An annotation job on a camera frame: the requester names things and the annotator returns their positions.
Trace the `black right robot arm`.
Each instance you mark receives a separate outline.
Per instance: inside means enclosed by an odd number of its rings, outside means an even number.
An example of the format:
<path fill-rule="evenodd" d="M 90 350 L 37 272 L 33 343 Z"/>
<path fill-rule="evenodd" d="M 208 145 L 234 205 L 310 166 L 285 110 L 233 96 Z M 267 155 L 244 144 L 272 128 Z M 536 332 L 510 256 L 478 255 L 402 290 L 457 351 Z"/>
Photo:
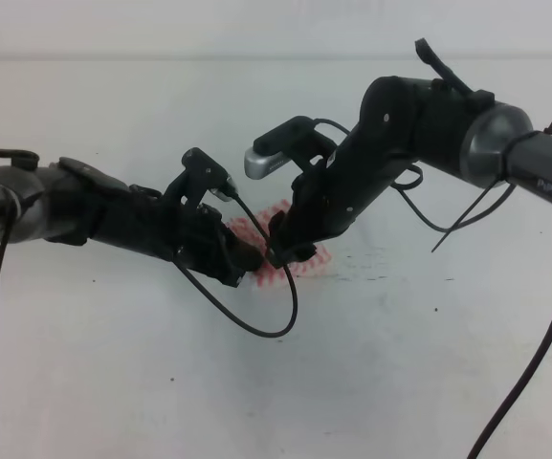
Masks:
<path fill-rule="evenodd" d="M 357 123 L 340 143 L 297 116 L 259 146 L 295 162 L 290 207 L 269 225 L 270 261 L 302 262 L 343 234 L 412 165 L 423 163 L 480 188 L 501 182 L 552 204 L 552 130 L 463 83 L 425 40 L 415 44 L 434 79 L 382 76 L 367 88 Z"/>

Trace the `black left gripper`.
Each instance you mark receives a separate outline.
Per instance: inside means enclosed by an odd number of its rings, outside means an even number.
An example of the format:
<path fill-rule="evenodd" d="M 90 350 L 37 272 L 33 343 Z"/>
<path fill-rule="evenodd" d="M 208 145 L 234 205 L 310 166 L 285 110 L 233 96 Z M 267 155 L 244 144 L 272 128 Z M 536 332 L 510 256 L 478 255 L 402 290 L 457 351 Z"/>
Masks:
<path fill-rule="evenodd" d="M 215 209 L 186 215 L 180 205 L 167 208 L 161 197 L 140 188 L 102 204 L 89 238 L 177 263 L 234 288 L 264 262 L 261 251 L 233 234 Z"/>

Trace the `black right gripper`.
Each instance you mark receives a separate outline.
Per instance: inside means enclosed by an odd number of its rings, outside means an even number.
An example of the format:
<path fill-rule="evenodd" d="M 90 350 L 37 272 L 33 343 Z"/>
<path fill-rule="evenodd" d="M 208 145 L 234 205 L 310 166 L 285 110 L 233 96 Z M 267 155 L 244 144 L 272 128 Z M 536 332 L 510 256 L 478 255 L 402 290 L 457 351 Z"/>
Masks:
<path fill-rule="evenodd" d="M 270 219 L 270 264 L 284 267 L 311 259 L 316 243 L 346 232 L 408 166 L 409 153 L 402 146 L 345 139 L 331 163 L 301 176 L 287 213 Z"/>

